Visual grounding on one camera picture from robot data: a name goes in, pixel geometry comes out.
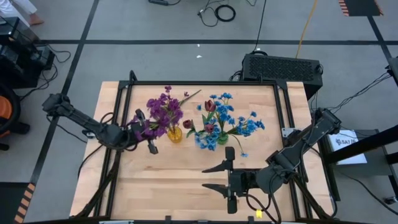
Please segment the wooden tabletop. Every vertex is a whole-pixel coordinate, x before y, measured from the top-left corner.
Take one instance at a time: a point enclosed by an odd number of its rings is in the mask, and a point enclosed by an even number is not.
[[[99,120],[104,114],[114,108],[118,82],[103,82],[99,93],[94,119]],[[302,83],[288,83],[290,104],[297,128],[305,128],[310,124],[310,112]],[[181,99],[183,93],[193,93],[201,90],[182,106],[183,120],[193,119],[196,126],[201,127],[201,112],[196,109],[198,104],[203,104],[211,94],[220,95],[227,92],[233,95],[229,101],[235,111],[234,117],[248,117],[251,111],[257,112],[257,119],[262,119],[266,129],[258,130],[248,138],[238,136],[242,147],[249,154],[247,158],[239,156],[239,145],[235,139],[230,138],[227,146],[233,146],[236,151],[235,168],[261,168],[267,166],[265,159],[275,150],[282,149],[280,127],[275,107],[274,91],[271,86],[172,86],[172,97]],[[133,86],[129,118],[134,116],[138,108],[149,117],[146,102],[149,98],[157,98],[164,91],[163,86],[136,85]],[[123,104],[119,113],[119,122]],[[172,143],[167,136],[154,141],[159,153],[149,153],[147,144],[140,144],[134,152],[122,154],[112,219],[134,220],[164,220],[166,215],[171,215],[173,220],[219,220],[219,221],[245,221],[248,216],[256,217],[246,204],[245,198],[238,199],[238,212],[230,215],[226,211],[226,199],[221,194],[202,187],[202,184],[227,184],[226,172],[203,174],[201,171],[218,165],[225,158],[224,147],[218,146],[216,151],[199,149],[193,139],[184,138],[178,144]],[[97,140],[89,140],[85,156],[98,147]],[[90,200],[98,188],[98,183],[103,166],[105,148],[96,153],[83,166],[77,184],[75,198],[70,215],[77,214]],[[323,209],[333,213],[328,187],[326,185],[323,166],[320,158],[313,152],[304,156],[307,168],[308,189]],[[267,195],[259,189],[250,191],[264,204],[267,204]],[[289,185],[283,185],[275,197],[280,208],[283,221],[294,221],[292,200]],[[104,194],[101,214],[104,214],[108,193]],[[271,205],[270,213],[276,217],[274,206]],[[304,216],[303,206],[300,211]],[[265,214],[256,220],[270,220]]]

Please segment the concrete floor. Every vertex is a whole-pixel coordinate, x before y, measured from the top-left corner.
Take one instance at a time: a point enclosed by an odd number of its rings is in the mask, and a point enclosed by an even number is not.
[[[58,43],[52,44],[53,48],[69,50],[72,58],[66,63],[57,63],[59,75],[50,88],[37,91],[22,102],[21,120],[31,124],[32,131],[26,136],[12,135],[2,139],[12,148],[0,152],[0,170],[7,171],[0,173],[0,182],[30,181],[49,127],[41,103],[50,93],[61,92],[68,73],[74,74],[68,96],[76,108],[90,116],[95,111],[101,82],[125,80],[131,69],[139,80],[227,80],[240,69],[244,54],[252,51],[254,45],[202,42],[255,40],[264,1],[258,0],[256,7],[251,7],[246,1],[230,0],[237,12],[235,20],[220,22],[213,28],[205,27],[197,16],[206,4],[204,0],[182,0],[170,7],[149,4],[147,0],[32,2],[45,20],[45,24],[32,30],[42,40]],[[84,32],[90,10],[97,3],[90,29]],[[378,0],[378,3],[384,16],[374,20],[384,40],[397,41],[395,9],[398,2]],[[313,0],[268,0],[260,39],[271,40],[274,44],[258,47],[269,55],[294,57],[297,45],[282,45],[274,40],[299,40],[312,4]],[[213,19],[211,14],[205,15],[207,22],[212,23]],[[197,43],[115,44],[108,40],[197,40]],[[337,0],[319,0],[305,40],[375,41],[377,38],[367,17],[345,17]],[[398,55],[398,46],[389,45],[388,49],[393,57]],[[380,45],[346,45],[344,42],[304,45],[300,58],[319,60],[324,66],[324,85],[318,94],[318,105],[324,107],[335,106],[353,95],[384,73],[387,65]],[[388,79],[343,107],[337,115],[345,127],[382,131],[398,123],[398,98],[394,97],[397,94],[396,84]],[[76,134],[81,131],[63,118],[59,124]],[[56,129],[25,222],[68,217],[84,149],[82,142]],[[387,150],[397,152],[394,145]],[[338,202],[338,218],[367,223],[398,221],[397,216],[380,206],[356,182],[339,175],[336,179],[342,197]],[[379,198],[393,195],[387,177],[360,179]],[[398,205],[391,208],[398,210]]]

